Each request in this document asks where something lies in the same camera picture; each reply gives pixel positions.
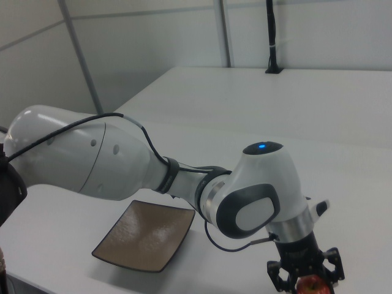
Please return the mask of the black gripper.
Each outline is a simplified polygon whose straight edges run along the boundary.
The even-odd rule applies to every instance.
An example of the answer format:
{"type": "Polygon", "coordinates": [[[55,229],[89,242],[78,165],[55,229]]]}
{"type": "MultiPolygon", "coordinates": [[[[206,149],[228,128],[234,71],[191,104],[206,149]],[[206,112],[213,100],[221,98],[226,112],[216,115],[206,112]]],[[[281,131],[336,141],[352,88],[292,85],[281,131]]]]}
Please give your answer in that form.
{"type": "Polygon", "coordinates": [[[338,248],[332,247],[321,251],[314,232],[299,241],[291,243],[275,242],[280,261],[268,261],[267,273],[275,287],[281,293],[296,293],[296,277],[316,274],[327,284],[335,284],[345,279],[341,255],[338,248]],[[324,261],[333,265],[333,270],[324,265],[324,261]],[[288,273],[286,280],[280,276],[280,270],[288,273]]]}

